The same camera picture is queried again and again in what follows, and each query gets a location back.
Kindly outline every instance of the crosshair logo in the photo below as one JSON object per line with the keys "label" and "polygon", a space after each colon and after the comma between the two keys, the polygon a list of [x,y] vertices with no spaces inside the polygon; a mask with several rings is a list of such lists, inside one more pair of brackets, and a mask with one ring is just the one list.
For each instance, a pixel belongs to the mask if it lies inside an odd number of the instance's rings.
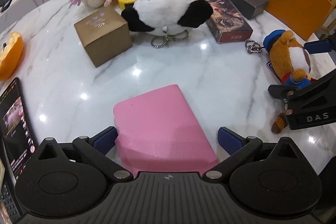
{"label": "crosshair logo", "polygon": [[164,176],[164,178],[165,178],[166,180],[171,180],[171,179],[173,179],[174,177],[173,177],[171,174],[168,174],[168,175]]}

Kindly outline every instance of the phone screen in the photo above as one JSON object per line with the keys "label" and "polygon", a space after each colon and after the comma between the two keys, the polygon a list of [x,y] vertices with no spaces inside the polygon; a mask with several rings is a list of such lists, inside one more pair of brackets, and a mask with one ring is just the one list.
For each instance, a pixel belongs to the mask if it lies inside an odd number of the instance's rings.
{"label": "phone screen", "polygon": [[7,157],[16,179],[22,173],[31,154],[35,152],[18,85],[14,79],[0,97],[0,128]]}

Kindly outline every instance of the blue hat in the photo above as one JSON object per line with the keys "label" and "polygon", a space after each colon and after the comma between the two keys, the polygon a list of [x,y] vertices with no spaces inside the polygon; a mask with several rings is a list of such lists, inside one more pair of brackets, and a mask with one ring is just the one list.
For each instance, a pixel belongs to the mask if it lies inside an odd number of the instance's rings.
{"label": "blue hat", "polygon": [[281,37],[285,30],[275,30],[265,37],[262,43],[266,51],[269,53],[273,44]]}

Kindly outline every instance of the keychain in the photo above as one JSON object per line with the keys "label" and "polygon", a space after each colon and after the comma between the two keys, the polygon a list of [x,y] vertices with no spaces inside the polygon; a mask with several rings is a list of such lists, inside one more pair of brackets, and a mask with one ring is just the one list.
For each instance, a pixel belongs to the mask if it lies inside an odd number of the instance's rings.
{"label": "keychain", "polygon": [[258,54],[261,53],[265,47],[262,47],[261,44],[255,40],[246,40],[245,48],[250,54]]}
{"label": "keychain", "polygon": [[[186,33],[186,36],[185,36],[185,37],[183,37],[183,38],[176,38],[176,37],[175,37],[176,35],[182,34],[182,33],[184,33],[184,32]],[[162,47],[164,47],[164,46],[169,47],[169,44],[168,44],[169,41],[182,41],[182,40],[187,39],[188,37],[189,37],[189,32],[188,32],[187,30],[184,30],[183,32],[178,33],[178,34],[175,34],[175,35],[169,35],[169,34],[166,34],[164,37],[154,37],[154,38],[152,39],[151,45],[152,45],[154,48],[162,48]],[[160,44],[160,45],[155,45],[155,44],[154,44],[154,41],[157,40],[157,39],[162,39],[162,40],[163,40],[163,43]]]}

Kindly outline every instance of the pink leather case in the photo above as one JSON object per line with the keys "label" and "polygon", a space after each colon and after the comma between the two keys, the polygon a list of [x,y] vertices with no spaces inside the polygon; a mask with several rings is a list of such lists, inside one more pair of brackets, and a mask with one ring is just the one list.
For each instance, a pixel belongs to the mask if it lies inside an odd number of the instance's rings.
{"label": "pink leather case", "polygon": [[204,132],[178,85],[153,90],[115,105],[115,141],[125,168],[194,172],[218,164]]}

